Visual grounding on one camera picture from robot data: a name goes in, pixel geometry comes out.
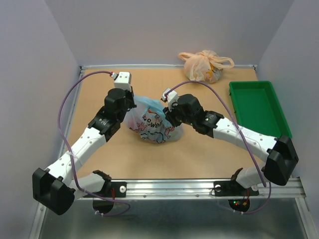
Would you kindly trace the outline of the blue printed plastic bag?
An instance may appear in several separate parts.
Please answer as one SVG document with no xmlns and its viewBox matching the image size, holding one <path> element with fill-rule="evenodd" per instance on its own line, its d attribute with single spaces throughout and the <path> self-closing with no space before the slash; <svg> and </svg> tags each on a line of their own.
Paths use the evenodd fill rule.
<svg viewBox="0 0 319 239">
<path fill-rule="evenodd" d="M 150 143 L 162 144 L 179 140 L 183 136 L 183 127 L 174 127 L 165 119 L 163 105 L 159 100 L 145 96 L 134 96 L 136 107 L 130 109 L 124 123 L 130 130 L 138 133 L 141 139 Z"/>
</svg>

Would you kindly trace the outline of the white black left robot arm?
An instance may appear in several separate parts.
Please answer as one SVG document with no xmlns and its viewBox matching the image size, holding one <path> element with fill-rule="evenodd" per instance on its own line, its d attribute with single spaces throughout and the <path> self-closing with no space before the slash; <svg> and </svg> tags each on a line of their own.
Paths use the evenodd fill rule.
<svg viewBox="0 0 319 239">
<path fill-rule="evenodd" d="M 76 172 L 120 129 L 128 110 L 135 108 L 133 88 L 111 89 L 104 106 L 89 122 L 79 139 L 46 169 L 32 175 L 33 198 L 57 215 L 64 214 L 76 199 L 90 195 L 105 199 L 113 192 L 112 178 L 100 170 L 78 178 Z"/>
</svg>

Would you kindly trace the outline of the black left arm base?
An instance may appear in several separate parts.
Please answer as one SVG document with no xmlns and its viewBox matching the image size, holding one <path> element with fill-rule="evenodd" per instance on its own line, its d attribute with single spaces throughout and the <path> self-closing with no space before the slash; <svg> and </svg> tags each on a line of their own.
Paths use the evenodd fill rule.
<svg viewBox="0 0 319 239">
<path fill-rule="evenodd" d="M 125 198 L 126 197 L 126 182 L 108 182 L 106 183 L 102 189 L 96 194 L 101 197 L 106 197 L 108 199 L 115 200 L 116 198 Z M 114 208 L 115 203 L 93 199 L 92 207 L 95 212 L 100 214 L 109 214 Z"/>
</svg>

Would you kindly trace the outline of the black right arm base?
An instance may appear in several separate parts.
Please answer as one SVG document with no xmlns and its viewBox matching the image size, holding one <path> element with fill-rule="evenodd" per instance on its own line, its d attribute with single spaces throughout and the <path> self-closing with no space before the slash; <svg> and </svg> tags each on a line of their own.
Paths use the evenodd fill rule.
<svg viewBox="0 0 319 239">
<path fill-rule="evenodd" d="M 246 213 L 250 208 L 250 197 L 259 196 L 259 190 L 252 187 L 245 189 L 234 180 L 214 181 L 210 195 L 215 197 L 230 197 L 228 204 L 235 212 Z"/>
</svg>

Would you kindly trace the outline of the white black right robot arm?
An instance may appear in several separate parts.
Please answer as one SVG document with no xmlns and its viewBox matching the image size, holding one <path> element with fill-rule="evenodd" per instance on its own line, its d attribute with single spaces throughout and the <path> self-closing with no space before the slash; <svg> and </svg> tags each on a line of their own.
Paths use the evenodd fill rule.
<svg viewBox="0 0 319 239">
<path fill-rule="evenodd" d="M 168 104 L 163 113 L 172 126 L 190 125 L 199 134 L 243 148 L 263 161 L 254 167 L 239 168 L 229 181 L 218 183 L 217 197 L 240 196 L 262 182 L 287 184 L 299 161 L 290 137 L 267 136 L 235 125 L 217 112 L 204 110 L 191 94 L 179 96 L 175 91 L 166 92 L 161 100 Z"/>
</svg>

